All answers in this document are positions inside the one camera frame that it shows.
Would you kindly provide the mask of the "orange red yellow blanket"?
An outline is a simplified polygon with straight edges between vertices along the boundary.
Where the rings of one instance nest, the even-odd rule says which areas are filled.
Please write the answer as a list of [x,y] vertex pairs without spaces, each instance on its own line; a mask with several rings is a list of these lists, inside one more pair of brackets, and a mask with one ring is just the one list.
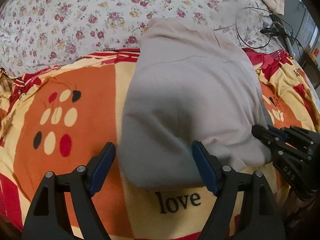
[[[246,49],[277,128],[319,131],[319,98],[282,50]],[[93,53],[69,65],[12,77],[1,71],[1,239],[19,239],[31,199],[47,171],[85,165],[121,136],[121,116],[138,50]],[[112,239],[196,239],[215,203],[204,187],[147,192],[114,162],[93,197]]]

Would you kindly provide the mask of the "black tripod stand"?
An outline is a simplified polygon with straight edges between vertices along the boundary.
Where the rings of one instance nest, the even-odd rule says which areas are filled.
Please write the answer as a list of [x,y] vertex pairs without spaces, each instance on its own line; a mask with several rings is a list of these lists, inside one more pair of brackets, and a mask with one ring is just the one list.
[[272,24],[270,27],[264,27],[260,32],[269,37],[279,37],[283,42],[286,51],[291,57],[295,57],[295,52],[293,51],[293,44],[296,41],[293,36],[293,30],[288,31],[284,25],[284,22],[277,15],[270,13],[270,19]]

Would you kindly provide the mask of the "beige grey jacket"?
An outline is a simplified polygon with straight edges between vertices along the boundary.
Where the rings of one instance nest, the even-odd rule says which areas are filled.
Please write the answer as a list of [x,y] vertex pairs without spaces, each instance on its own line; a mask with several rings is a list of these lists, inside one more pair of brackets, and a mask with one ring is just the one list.
[[270,150],[251,129],[270,124],[254,67],[236,43],[185,19],[149,22],[118,148],[131,184],[147,190],[201,186],[195,140],[237,171],[269,163]]

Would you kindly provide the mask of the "floral white bed sheet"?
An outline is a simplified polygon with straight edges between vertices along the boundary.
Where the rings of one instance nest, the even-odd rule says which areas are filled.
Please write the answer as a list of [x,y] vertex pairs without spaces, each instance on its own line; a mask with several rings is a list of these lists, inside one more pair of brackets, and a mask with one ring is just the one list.
[[281,45],[260,32],[271,24],[267,11],[262,0],[5,0],[1,67],[19,76],[96,51],[138,48],[152,18],[206,25],[270,53]]

